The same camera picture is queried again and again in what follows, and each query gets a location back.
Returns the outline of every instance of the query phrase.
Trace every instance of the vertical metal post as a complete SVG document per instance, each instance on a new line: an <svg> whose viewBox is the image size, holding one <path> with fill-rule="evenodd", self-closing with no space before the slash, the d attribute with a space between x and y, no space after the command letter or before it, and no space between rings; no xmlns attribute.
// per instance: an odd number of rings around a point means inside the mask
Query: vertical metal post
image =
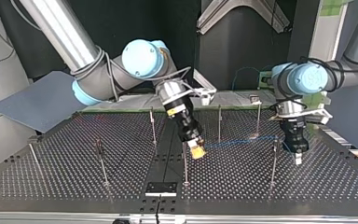
<svg viewBox="0 0 358 224"><path fill-rule="evenodd" d="M110 186L110 183L109 183L109 180L107 179L107 174L106 174L106 169L104 167L104 164L103 164L103 158L101 157L100 159L100 162L101 162L101 166L103 167L103 177L105 179L105 182L103 183L106 187L107 186Z"/></svg>
<svg viewBox="0 0 358 224"><path fill-rule="evenodd" d="M218 142L220 143L221 141L221 130L222 130L222 127L221 127L221 122L222 122L222 106L219 105L219 125L218 125L218 128L219 128L219 131L218 131Z"/></svg>
<svg viewBox="0 0 358 224"><path fill-rule="evenodd" d="M275 136L272 150L274 151L274 162L272 164L272 174L271 174L271 182L269 184L269 197L272 196L273 188L275 187L275 170L277 165L277 157L278 157L278 150L281 146L281 141L278 136Z"/></svg>
<svg viewBox="0 0 358 224"><path fill-rule="evenodd" d="M150 108L150 122L152 123L153 144L155 145L155 150L156 150L156 155L157 155L157 139L156 139L155 120L153 117L153 107Z"/></svg>
<svg viewBox="0 0 358 224"><path fill-rule="evenodd" d="M183 150L183 160L185 162L185 183L184 185L187 187L190 185L190 183L188 182L188 175L187 175L187 155L186 155L186 150L187 150L187 144L183 143L182 144L182 150Z"/></svg>
<svg viewBox="0 0 358 224"><path fill-rule="evenodd" d="M261 102L258 105L258 109L257 109L257 126L255 127L255 132L257 133L257 135L260 127L260 113L261 113Z"/></svg>
<svg viewBox="0 0 358 224"><path fill-rule="evenodd" d="M253 133L249 138L250 139L256 139L259 136L259 128L260 128L260 114L261 114L261 101L260 101L260 97L257 95L250 95L249 96L249 100L251 102L252 105L258 105L257 108L257 123L255 126L255 133Z"/></svg>

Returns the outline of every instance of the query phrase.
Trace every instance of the robotic arm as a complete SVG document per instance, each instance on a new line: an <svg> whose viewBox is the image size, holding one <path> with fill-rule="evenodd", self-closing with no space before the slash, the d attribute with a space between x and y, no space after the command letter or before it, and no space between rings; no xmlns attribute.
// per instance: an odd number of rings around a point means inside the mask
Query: robotic arm
<svg viewBox="0 0 358 224"><path fill-rule="evenodd" d="M179 127L179 137L194 159L205 154L202 128L193 117L189 94L194 90L178 75L170 51L162 41L131 41L122 55L111 60L95 46L65 0L21 0L34 21L76 77L72 85L83 105L115 99L136 85L153 81L168 116Z"/></svg>
<svg viewBox="0 0 358 224"><path fill-rule="evenodd" d="M296 162L301 162L301 153L310 149L303 135L307 116L321 117L322 124L332 118L322 108L307 110L301 98L319 91L358 86L358 26L341 61L325 63L305 58L299 63L280 64L272 69L272 84L277 99L276 118L285 133L283 148L296 153Z"/></svg>

